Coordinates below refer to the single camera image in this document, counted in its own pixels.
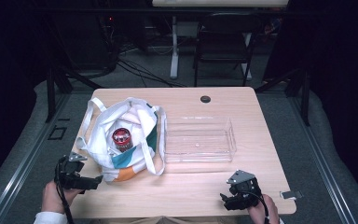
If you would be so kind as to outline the person's left hand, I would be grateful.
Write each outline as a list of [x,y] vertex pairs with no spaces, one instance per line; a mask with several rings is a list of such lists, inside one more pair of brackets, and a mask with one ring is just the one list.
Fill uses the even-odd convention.
[[[71,205],[74,198],[80,192],[81,189],[65,189],[63,194],[68,204]],[[59,196],[59,193],[56,189],[56,183],[54,181],[48,182],[43,189],[41,211],[54,212],[59,214],[64,213],[62,199]]]

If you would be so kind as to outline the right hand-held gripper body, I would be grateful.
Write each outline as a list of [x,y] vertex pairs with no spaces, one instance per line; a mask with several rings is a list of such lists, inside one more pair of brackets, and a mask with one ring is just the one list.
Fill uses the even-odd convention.
[[261,189],[255,175],[237,170],[228,180],[230,197],[238,204],[238,209],[257,206],[262,199]]

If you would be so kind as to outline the aluminium floor rail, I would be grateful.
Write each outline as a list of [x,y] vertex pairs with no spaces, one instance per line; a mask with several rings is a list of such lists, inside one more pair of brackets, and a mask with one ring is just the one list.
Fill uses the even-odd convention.
[[358,224],[351,209],[348,206],[347,200],[344,198],[340,186],[334,178],[330,166],[328,165],[324,157],[324,154],[320,148],[320,145],[317,142],[316,137],[311,130],[311,127],[308,126],[301,117],[300,103],[296,98],[289,98],[288,101],[295,113],[296,119],[299,122],[302,131],[307,136],[308,142],[310,144],[311,156],[324,182],[331,201],[333,202],[337,210],[337,214],[342,224]]
[[56,112],[50,117],[49,122],[45,122],[45,117],[37,116],[37,113],[42,110],[41,100],[38,100],[30,121],[1,166],[0,224],[3,223],[7,212],[16,200],[26,178],[33,169],[42,147],[47,141],[48,134],[54,129],[54,124],[69,99],[68,94],[58,97]]

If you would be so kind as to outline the clear plastic container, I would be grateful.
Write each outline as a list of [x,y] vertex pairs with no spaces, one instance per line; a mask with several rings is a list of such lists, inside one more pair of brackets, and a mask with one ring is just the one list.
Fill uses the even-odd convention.
[[226,162],[236,151],[229,117],[179,117],[167,122],[166,162]]

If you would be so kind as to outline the white desk leg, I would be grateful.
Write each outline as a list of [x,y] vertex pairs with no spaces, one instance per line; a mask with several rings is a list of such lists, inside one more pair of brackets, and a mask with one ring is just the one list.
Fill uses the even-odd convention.
[[172,62],[171,62],[171,72],[170,78],[178,78],[178,63],[179,63],[179,54],[178,54],[178,41],[177,41],[177,22],[176,18],[172,18]]

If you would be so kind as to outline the black folding chair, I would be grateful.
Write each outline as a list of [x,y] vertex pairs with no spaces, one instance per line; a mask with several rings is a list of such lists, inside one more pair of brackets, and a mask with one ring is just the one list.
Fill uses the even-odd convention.
[[204,16],[198,24],[194,52],[194,86],[198,86],[199,63],[245,64],[242,85],[246,84],[253,59],[255,38],[263,20],[252,13],[220,12]]

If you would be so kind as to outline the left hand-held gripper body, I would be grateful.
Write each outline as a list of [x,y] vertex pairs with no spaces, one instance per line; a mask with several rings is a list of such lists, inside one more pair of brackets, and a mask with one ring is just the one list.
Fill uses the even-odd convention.
[[54,181],[64,189],[86,189],[87,179],[81,177],[79,172],[88,158],[78,153],[71,152],[62,156],[55,168]]

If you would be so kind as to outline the white tote bag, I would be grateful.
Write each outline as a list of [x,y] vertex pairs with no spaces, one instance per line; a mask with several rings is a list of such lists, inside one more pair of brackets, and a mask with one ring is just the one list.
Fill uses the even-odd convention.
[[[143,99],[130,97],[109,107],[94,97],[88,102],[76,147],[85,150],[101,167],[107,182],[125,181],[147,170],[162,175],[155,155],[165,159],[167,115],[160,106],[152,106]],[[126,128],[131,132],[133,148],[121,152],[112,140],[113,131]]]

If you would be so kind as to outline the red can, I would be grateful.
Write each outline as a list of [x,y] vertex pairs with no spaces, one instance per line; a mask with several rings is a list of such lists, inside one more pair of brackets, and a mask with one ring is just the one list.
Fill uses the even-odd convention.
[[121,152],[125,152],[126,150],[133,148],[131,132],[126,128],[118,128],[114,130],[112,140],[116,149]]

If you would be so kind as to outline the grey tag on table edge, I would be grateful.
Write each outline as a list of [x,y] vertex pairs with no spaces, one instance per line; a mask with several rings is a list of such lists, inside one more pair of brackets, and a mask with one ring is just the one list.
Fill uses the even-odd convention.
[[297,191],[281,191],[280,192],[281,197],[285,200],[290,199],[290,200],[297,200],[303,197],[303,194],[300,190]]

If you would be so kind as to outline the black metal stand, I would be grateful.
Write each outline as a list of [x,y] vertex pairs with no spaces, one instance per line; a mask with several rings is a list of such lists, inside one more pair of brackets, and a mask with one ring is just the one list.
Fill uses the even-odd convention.
[[48,97],[48,116],[46,122],[50,122],[56,114],[56,91],[55,87],[64,94],[69,94],[73,91],[73,86],[69,82],[69,78],[72,77],[86,86],[96,90],[102,86],[89,80],[86,77],[81,76],[78,72],[69,69],[63,65],[53,65],[49,68],[46,75],[47,83],[47,97]]
[[296,97],[301,92],[300,117],[309,126],[310,75],[306,69],[297,68],[282,76],[275,77],[261,87],[256,88],[255,92],[264,92],[285,80],[288,81],[284,90],[287,97]]

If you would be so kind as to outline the person's beige clothing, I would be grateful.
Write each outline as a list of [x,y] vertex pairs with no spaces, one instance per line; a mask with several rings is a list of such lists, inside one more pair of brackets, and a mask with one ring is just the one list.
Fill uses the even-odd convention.
[[253,224],[245,217],[142,217],[92,219],[89,224]]

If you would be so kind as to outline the person's right hand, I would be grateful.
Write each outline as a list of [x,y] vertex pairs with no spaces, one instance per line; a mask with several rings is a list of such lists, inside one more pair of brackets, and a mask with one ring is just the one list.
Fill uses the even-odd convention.
[[[268,209],[268,224],[280,224],[278,208],[275,202],[267,194],[263,195],[263,199]],[[247,211],[254,224],[265,224],[266,213],[264,204],[259,202],[257,206],[249,207]]]

